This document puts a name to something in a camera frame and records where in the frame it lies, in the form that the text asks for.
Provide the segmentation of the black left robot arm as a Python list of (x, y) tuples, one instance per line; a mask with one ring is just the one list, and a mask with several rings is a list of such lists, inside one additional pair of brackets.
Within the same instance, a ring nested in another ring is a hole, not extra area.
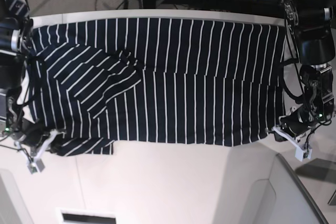
[(271, 128), (276, 141), (289, 141), (299, 161), (311, 158), (309, 140), (335, 116), (331, 32), (335, 0), (281, 0), (290, 58), (281, 62), (278, 76), (284, 92), (298, 108), (279, 117)]

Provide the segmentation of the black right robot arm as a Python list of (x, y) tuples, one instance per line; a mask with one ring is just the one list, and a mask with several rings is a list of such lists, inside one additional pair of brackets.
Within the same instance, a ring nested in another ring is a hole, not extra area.
[(24, 107), (37, 97), (35, 94), (28, 97), (33, 84), (40, 87), (37, 76), (29, 77), (23, 101), (17, 102), (26, 68), (42, 62), (32, 56), (33, 24), (26, 0), (1, 0), (1, 141), (8, 138), (14, 141), (12, 149), (23, 154), (31, 174), (44, 170), (43, 153), (65, 132), (24, 118)]

